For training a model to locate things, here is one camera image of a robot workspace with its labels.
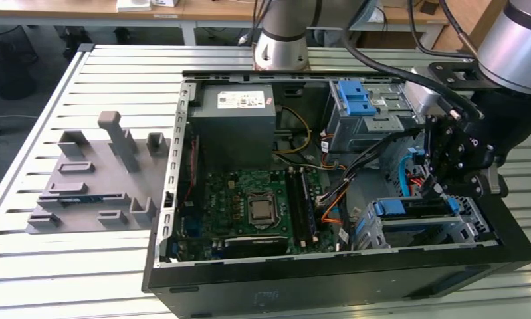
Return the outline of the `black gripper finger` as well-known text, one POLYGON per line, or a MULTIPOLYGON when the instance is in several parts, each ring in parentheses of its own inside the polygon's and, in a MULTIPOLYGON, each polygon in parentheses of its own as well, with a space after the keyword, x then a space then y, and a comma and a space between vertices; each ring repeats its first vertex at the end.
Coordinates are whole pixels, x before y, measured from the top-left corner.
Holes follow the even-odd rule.
POLYGON ((508 186, 496 167, 474 171, 466 175, 458 174, 438 183, 443 192, 451 196, 480 198, 508 195, 508 186))
POLYGON ((426 156, 435 181, 470 181, 467 124, 464 118, 455 120, 451 116, 427 116, 426 156))

